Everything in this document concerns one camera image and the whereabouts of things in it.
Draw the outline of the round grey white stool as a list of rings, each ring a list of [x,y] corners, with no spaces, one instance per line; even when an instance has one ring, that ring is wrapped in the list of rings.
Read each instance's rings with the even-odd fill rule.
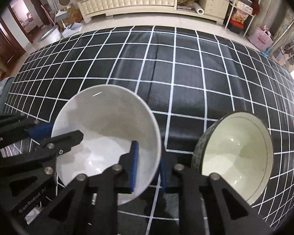
[[[50,28],[48,31],[46,31],[41,37],[39,37],[37,42],[44,45],[49,45],[51,43],[59,41],[61,37],[62,37],[62,34],[59,31],[58,26],[55,25],[52,28]]]

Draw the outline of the black white grid tablecloth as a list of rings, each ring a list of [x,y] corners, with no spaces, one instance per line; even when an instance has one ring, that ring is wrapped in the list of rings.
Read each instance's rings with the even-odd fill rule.
[[[294,80],[263,54],[195,30],[129,26],[95,30],[32,52],[4,113],[52,122],[86,88],[114,84],[151,108],[166,149],[189,165],[196,142],[231,111],[254,113],[273,141],[273,169],[253,208],[273,229],[294,210]]]

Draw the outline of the white paper roll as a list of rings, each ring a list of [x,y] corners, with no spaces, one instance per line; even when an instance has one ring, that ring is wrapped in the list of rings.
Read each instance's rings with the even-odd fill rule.
[[[204,14],[204,9],[198,3],[193,3],[192,6],[198,15]]]

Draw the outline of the white cardboard box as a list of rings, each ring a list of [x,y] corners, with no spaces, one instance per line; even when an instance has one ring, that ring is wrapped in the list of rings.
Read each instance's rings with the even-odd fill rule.
[[[83,27],[83,23],[74,22],[64,29],[64,31],[62,32],[62,36],[64,38],[67,38],[67,37],[70,37],[76,33],[79,33],[81,31],[82,27]]]

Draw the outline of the pink storage bag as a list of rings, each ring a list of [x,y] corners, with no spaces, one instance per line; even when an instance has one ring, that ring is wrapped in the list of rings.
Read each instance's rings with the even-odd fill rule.
[[[257,27],[248,36],[248,40],[260,51],[266,51],[273,44],[272,35],[266,25],[263,28]]]

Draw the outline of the green speckled ceramic bowl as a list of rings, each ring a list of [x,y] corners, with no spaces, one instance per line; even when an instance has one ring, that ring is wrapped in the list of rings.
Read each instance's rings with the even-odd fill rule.
[[[191,167],[205,176],[219,174],[248,204],[253,204],[264,192],[272,172],[271,135],[254,114],[232,112],[199,138]]]

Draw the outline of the white ceramic bowl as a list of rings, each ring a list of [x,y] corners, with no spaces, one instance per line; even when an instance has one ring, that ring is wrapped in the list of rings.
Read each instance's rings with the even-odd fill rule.
[[[139,197],[153,180],[161,159],[161,135],[149,106],[134,92],[117,85],[97,85],[73,96],[52,129],[56,137],[80,130],[79,145],[57,158],[57,174],[68,185],[78,174],[101,174],[139,144],[134,191],[119,194],[118,205]]]

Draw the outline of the cream tufted tv cabinet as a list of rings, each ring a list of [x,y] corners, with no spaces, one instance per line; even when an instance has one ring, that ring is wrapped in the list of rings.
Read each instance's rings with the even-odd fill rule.
[[[192,6],[198,3],[204,14]],[[128,13],[170,13],[203,18],[223,24],[229,0],[80,0],[77,2],[86,23],[97,15],[113,16]]]

